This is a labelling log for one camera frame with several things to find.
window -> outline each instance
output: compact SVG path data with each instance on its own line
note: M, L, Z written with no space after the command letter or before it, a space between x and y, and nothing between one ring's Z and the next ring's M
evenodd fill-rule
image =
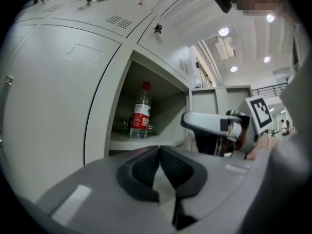
M201 78L201 84L203 88L207 88L207 87L212 87L212 82L210 81L206 71L204 70L204 68L202 67L202 65L199 63L199 61L197 60L196 62L196 67L199 68L199 72L200 72L200 78Z

water bottle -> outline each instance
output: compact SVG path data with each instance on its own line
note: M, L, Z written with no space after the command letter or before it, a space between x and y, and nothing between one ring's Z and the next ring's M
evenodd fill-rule
M143 84L143 90L136 98L135 111L130 129L130 137L136 139L145 139L149 128L151 111L151 85L148 82Z

red bottle cap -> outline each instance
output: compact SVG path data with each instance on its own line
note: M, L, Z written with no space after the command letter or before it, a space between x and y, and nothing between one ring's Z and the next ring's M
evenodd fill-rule
M150 89L151 89L151 85L150 85L148 82L145 82L145 83L143 84L143 89L144 89L144 90L150 90Z

locker vent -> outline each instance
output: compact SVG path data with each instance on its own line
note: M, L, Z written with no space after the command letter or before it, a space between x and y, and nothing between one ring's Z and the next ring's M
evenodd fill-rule
M187 75L189 75L189 67L186 65L186 63L184 63L184 71Z
M124 20L122 20L119 24L117 24L117 26L126 29L126 28L128 28L131 24L132 24L132 22L130 22L130 21L124 19Z
M110 22L112 24L117 24L117 26L124 28L124 29L128 28L132 24L132 22L130 22L126 19L123 19L119 16L113 16L113 17L107 19L106 21Z
M113 17L107 19L106 21L107 21L107 22L110 22L110 23L112 23L112 24L116 24L116 23L118 23L120 20L122 20L121 17L119 17L119 16L113 16Z
M43 12L53 12L53 11L56 11L58 9L60 9L61 7L63 7L64 4L54 4L52 5L51 7L47 8L46 10L44 10Z
M187 75L189 75L189 66L180 59L180 69L182 69Z
M180 59L180 69L184 71L184 62Z

locker door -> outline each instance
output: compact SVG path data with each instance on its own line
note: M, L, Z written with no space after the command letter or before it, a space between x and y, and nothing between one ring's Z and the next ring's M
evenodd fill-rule
M13 81L2 131L17 193L35 202L83 166L91 103L119 47L90 32L43 25L19 50L7 72Z
M132 0L85 1L56 14L53 18L79 21L128 37L152 12Z
M47 18L66 6L77 2L77 0L45 0L44 2L39 0L37 4L34 4L33 1L30 1L26 4L26 8L20 11L15 20L19 22Z
M7 61L24 37L35 27L35 25L14 25L6 34L1 47L0 54L0 76L4 72Z
M161 34L155 34L153 27L162 25ZM156 17L138 42L140 46L152 52L176 70L189 83L192 82L192 65L188 46L182 36L162 18Z

